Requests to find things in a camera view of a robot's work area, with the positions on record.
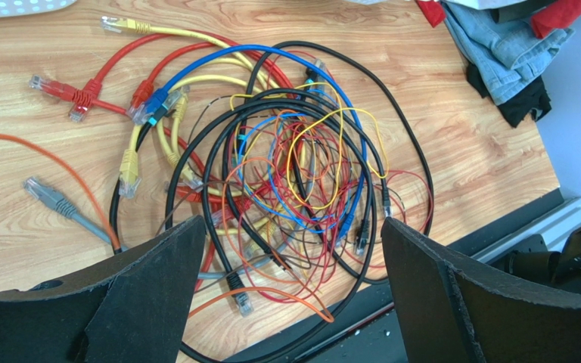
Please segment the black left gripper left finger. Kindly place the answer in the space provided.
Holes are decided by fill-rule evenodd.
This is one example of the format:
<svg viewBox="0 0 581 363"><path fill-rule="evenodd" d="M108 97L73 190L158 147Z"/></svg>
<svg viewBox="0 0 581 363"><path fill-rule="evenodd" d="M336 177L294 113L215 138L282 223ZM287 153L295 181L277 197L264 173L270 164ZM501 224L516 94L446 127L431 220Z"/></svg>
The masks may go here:
<svg viewBox="0 0 581 363"><path fill-rule="evenodd" d="M0 292L0 362L174 362L205 235L195 216L82 270Z"/></svg>

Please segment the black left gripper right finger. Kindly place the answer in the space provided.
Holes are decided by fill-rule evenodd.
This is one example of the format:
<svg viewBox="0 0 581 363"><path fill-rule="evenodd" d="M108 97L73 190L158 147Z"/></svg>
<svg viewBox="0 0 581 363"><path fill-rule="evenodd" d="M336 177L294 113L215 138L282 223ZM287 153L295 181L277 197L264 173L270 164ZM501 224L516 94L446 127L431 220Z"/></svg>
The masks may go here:
<svg viewBox="0 0 581 363"><path fill-rule="evenodd" d="M403 222L381 229L410 362L581 362L581 295L499 271Z"/></svg>

